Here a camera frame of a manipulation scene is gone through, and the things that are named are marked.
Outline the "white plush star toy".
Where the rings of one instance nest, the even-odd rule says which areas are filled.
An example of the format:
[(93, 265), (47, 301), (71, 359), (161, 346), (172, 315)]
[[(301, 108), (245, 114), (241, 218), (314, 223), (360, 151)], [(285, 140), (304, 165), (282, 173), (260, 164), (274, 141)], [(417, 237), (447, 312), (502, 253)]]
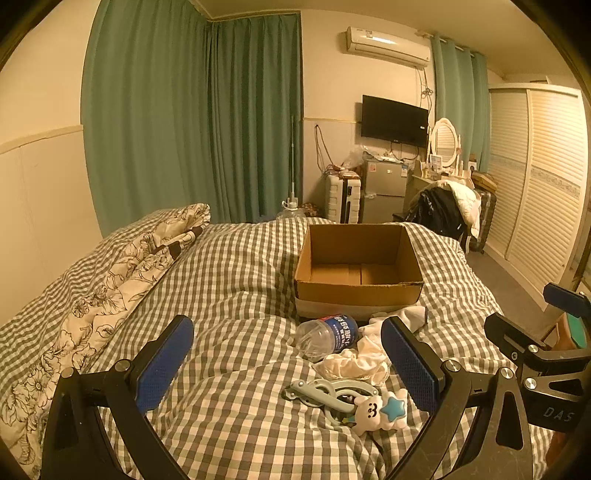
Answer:
[(388, 391), (373, 396), (359, 396), (353, 400), (356, 409), (345, 423), (358, 436), (378, 430), (401, 430), (408, 427), (407, 389), (394, 393)]

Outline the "cream lace cloth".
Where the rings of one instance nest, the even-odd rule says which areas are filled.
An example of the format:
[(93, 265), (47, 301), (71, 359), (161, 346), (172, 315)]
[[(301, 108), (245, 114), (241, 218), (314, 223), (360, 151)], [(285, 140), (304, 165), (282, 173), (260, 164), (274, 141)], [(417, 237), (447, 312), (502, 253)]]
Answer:
[(391, 361), (379, 335), (365, 335), (353, 348), (331, 354), (315, 364), (315, 371), (328, 380), (358, 380), (383, 385), (390, 377)]

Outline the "grey-blue plastic hanger clip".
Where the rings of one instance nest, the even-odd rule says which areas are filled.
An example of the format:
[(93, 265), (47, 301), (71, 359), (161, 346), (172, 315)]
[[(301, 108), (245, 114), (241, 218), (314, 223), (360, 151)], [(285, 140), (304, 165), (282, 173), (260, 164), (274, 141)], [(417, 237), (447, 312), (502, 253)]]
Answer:
[(379, 394), (379, 389), (359, 380), (315, 379), (311, 382), (297, 380), (283, 389), (286, 400), (300, 400), (314, 408), (328, 408), (332, 412), (352, 415), (356, 410), (356, 397), (370, 397)]

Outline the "clear plastic water bottle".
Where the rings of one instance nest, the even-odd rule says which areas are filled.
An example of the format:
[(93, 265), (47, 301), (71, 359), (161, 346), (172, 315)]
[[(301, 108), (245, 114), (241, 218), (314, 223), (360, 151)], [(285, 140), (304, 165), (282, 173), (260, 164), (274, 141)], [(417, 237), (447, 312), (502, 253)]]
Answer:
[(342, 352), (356, 343), (359, 327), (353, 317), (345, 314), (308, 320), (297, 327), (294, 349), (308, 361), (317, 363), (325, 357)]

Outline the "wooden stool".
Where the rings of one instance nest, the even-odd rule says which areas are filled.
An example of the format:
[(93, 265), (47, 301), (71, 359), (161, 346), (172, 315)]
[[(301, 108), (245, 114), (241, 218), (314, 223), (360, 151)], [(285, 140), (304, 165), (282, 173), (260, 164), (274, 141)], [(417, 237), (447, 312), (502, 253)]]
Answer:
[(585, 349), (589, 346), (589, 334), (582, 319), (556, 307), (548, 307), (543, 319), (542, 342), (551, 350)]

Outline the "floral white pillow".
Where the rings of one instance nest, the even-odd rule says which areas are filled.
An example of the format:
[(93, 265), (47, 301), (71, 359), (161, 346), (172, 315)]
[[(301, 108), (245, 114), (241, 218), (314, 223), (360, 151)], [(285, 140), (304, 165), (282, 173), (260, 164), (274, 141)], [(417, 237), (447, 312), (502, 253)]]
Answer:
[(204, 203), (155, 211), (102, 240), (1, 328), (1, 440), (36, 479), (61, 372), (89, 371), (211, 221)]

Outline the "dark suitcase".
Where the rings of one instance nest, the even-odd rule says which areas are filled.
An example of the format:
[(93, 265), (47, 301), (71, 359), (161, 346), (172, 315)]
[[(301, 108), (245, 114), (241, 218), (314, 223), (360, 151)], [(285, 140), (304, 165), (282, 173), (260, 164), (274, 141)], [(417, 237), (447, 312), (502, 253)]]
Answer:
[(491, 175), (479, 171), (472, 172), (471, 180), (481, 198), (481, 213), (479, 235), (471, 239), (470, 249), (483, 253), (496, 209), (498, 186)]

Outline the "grey checked bed quilt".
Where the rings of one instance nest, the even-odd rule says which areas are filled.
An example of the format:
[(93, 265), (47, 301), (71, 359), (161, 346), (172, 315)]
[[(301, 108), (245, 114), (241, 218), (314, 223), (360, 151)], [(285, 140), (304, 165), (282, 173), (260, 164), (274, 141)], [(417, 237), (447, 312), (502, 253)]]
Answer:
[(131, 358), (178, 314), (192, 348), (148, 418), (193, 479), (383, 479), (427, 420), (356, 436), (283, 399), (317, 373), (294, 350), (294, 272), (308, 221), (207, 226), (144, 297), (86, 373)]

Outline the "brown cardboard box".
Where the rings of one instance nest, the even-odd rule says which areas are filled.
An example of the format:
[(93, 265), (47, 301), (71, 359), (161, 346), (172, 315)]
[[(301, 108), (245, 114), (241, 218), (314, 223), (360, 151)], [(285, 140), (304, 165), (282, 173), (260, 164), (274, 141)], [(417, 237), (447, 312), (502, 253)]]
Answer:
[(424, 278), (406, 224), (312, 224), (294, 274), (302, 318), (358, 322), (414, 305)]

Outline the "white oval vanity mirror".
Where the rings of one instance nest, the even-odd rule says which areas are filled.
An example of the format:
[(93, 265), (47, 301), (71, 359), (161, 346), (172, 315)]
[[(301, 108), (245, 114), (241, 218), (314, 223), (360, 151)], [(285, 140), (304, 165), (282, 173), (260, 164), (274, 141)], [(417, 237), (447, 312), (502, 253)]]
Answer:
[(429, 161), (436, 171), (454, 170), (460, 160), (461, 137), (448, 118), (436, 121), (429, 137)]

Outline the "green curtain right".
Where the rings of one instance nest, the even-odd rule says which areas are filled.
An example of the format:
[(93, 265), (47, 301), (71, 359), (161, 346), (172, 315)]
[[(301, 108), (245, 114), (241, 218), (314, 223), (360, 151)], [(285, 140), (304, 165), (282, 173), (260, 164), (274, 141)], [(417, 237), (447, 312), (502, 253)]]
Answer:
[(461, 137), (461, 161), (478, 170), (490, 163), (491, 107), (487, 57), (454, 40), (434, 35), (431, 50), (436, 83), (436, 118), (447, 118)]

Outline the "green curtain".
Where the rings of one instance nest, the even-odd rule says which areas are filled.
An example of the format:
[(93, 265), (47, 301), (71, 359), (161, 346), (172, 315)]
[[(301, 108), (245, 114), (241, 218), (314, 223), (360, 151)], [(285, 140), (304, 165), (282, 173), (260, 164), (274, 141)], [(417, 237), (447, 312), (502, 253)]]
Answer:
[(454, 40), (434, 35), (431, 50), (436, 83), (436, 118), (447, 118), (461, 137), (461, 161), (478, 170), (490, 163), (491, 107), (487, 57)]
[(100, 230), (202, 202), (216, 222), (273, 219), (301, 194), (297, 13), (211, 21), (186, 1), (103, 1), (81, 121)]

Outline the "large clear water jug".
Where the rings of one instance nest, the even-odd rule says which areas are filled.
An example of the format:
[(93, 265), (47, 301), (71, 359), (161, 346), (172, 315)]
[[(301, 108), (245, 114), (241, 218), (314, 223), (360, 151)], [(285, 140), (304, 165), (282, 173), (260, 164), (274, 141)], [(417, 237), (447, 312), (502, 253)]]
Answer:
[(281, 204), (283, 205), (283, 208), (281, 208), (279, 214), (276, 215), (277, 220), (305, 217), (304, 208), (298, 206), (297, 198), (287, 198), (287, 200), (283, 200)]

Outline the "white air conditioner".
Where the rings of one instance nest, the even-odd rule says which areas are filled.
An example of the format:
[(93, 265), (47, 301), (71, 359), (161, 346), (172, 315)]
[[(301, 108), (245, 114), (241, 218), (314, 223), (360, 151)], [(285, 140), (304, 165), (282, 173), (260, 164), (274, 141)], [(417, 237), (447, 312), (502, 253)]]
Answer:
[(426, 68), (431, 60), (431, 50), (426, 45), (356, 27), (346, 30), (346, 49), (349, 53), (392, 60), (418, 68)]

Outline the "black wall television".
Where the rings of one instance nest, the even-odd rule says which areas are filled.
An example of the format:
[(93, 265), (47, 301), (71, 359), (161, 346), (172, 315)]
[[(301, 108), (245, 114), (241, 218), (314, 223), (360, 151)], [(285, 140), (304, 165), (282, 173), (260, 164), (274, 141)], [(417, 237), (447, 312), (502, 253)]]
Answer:
[(361, 136), (426, 148), (429, 111), (386, 98), (363, 95)]

